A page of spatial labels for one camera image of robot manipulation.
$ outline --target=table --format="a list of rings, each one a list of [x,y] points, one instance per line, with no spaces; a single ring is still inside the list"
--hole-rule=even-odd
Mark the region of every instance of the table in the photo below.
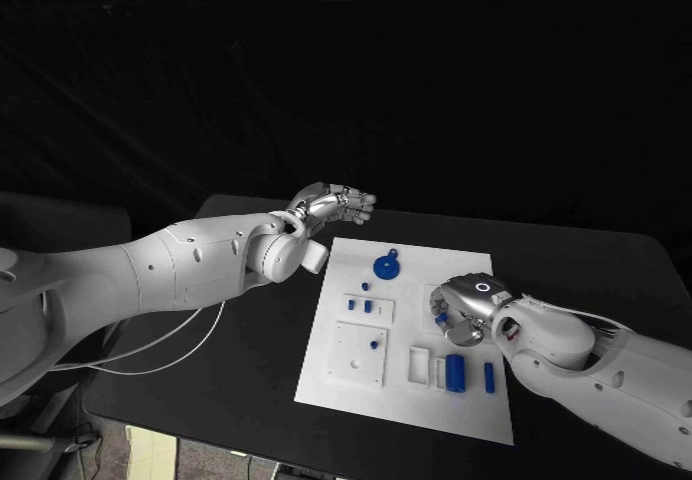
[[[218,195],[198,217],[270,212],[287,201]],[[377,210],[365,226],[329,224],[333,237],[488,252],[515,293],[591,311],[639,333],[692,348],[692,302],[671,259],[651,237]],[[534,395],[508,373],[515,447],[352,415],[293,401],[323,274],[303,269],[283,284],[227,303],[217,331],[176,366],[145,376],[100,373],[87,410],[170,435],[348,478],[688,478]],[[163,335],[188,312],[132,321],[114,353]],[[139,371],[176,359],[217,316],[150,350],[111,363]]]

